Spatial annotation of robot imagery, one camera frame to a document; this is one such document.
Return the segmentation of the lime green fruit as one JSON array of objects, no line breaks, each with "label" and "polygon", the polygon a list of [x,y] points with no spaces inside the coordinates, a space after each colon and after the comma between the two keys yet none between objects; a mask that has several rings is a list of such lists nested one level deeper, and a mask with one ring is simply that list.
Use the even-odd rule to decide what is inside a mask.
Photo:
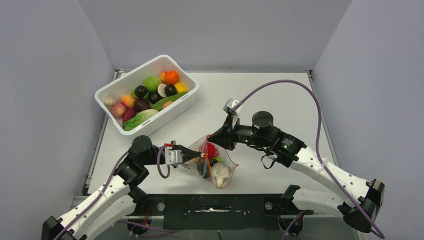
[{"label": "lime green fruit", "polygon": [[212,159],[212,163],[213,164],[217,164],[217,163],[219,163],[219,162],[222,162],[223,160],[222,160],[222,158],[220,158],[220,157],[216,157],[216,158],[213,158]]}]

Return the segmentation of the dark grape bunch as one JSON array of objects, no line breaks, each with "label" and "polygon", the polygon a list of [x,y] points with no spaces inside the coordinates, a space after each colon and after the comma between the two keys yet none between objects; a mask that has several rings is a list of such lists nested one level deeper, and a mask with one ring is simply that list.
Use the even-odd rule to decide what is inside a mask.
[{"label": "dark grape bunch", "polygon": [[196,162],[197,172],[203,179],[210,178],[209,161],[204,157],[199,157]]}]

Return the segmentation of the clear zip top bag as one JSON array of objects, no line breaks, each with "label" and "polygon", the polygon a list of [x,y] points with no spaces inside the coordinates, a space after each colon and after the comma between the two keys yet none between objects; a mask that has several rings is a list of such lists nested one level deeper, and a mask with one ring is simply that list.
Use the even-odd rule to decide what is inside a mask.
[{"label": "clear zip top bag", "polygon": [[183,167],[197,172],[215,188],[225,189],[230,185],[239,164],[231,159],[226,149],[209,142],[209,137],[209,134],[205,135],[188,147],[190,150],[203,153],[204,156],[187,161]]}]

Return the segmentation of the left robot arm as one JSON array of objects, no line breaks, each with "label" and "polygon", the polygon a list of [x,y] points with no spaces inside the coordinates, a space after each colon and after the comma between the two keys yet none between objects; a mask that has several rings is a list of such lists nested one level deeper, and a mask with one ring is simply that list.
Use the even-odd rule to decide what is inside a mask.
[{"label": "left robot arm", "polygon": [[42,225],[43,240],[93,240],[120,219],[146,203],[139,184],[149,175],[147,165],[176,166],[205,153],[175,142],[162,147],[146,135],[137,136],[115,164],[105,183],[69,212],[49,217]]}]

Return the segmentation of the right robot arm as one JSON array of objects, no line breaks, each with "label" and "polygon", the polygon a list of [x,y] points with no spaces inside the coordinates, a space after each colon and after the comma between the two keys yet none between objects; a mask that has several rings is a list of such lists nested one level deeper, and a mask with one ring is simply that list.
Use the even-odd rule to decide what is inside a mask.
[{"label": "right robot arm", "polygon": [[252,117],[252,125],[241,125],[228,115],[224,124],[207,140],[226,150],[236,144],[264,152],[273,161],[309,176],[329,189],[317,192],[291,185],[281,199],[282,209],[289,214],[297,210],[323,211],[342,218],[353,229],[370,233],[383,204],[385,184],[378,179],[366,180],[339,168],[318,154],[298,138],[274,126],[274,117],[259,111]]}]

